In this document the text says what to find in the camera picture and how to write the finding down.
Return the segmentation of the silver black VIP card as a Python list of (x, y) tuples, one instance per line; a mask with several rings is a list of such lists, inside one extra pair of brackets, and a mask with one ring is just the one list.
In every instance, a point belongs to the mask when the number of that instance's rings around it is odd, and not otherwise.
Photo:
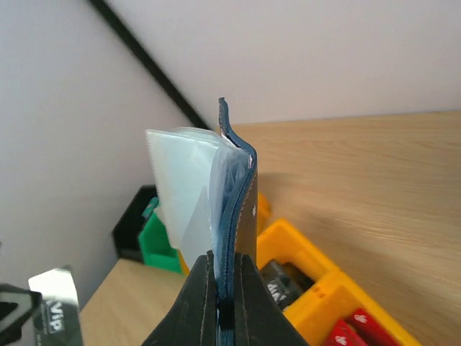
[(33, 317), (35, 344), (83, 346), (79, 300), (71, 267), (57, 267), (28, 280), (30, 290), (42, 295)]

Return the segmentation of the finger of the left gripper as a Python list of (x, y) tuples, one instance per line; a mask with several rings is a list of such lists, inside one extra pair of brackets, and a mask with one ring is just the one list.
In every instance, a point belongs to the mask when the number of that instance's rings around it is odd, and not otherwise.
[(37, 291), (1, 283), (1, 342), (17, 342), (23, 325), (36, 313), (42, 302)]

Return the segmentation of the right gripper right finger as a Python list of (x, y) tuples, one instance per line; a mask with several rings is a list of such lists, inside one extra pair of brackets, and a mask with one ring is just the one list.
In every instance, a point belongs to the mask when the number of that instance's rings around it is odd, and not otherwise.
[(235, 345), (307, 345), (276, 305), (256, 265), (246, 254), (236, 254), (233, 289)]

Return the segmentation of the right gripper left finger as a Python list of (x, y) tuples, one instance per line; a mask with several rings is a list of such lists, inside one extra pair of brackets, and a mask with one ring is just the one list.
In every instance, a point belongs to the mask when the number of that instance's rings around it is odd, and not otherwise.
[(214, 256), (200, 255), (166, 316), (144, 345), (208, 346), (217, 344)]

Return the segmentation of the blue leather card holder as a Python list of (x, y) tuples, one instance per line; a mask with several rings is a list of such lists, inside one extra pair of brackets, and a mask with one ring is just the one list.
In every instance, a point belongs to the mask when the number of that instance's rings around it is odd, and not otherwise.
[(218, 104), (218, 132), (148, 130), (146, 139), (169, 243), (189, 271), (213, 253), (216, 345), (234, 345), (235, 257), (256, 254), (257, 153), (232, 128), (226, 100)]

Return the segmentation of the yellow triple storage bin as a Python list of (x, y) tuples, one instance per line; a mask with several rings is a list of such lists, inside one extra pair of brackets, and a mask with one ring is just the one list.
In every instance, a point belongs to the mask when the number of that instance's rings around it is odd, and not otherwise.
[(269, 261), (291, 262), (315, 284), (284, 310), (309, 345), (323, 345), (339, 319), (358, 308), (367, 310), (399, 345), (420, 343), (362, 290), (345, 272), (285, 219), (275, 221), (257, 237), (259, 269)]

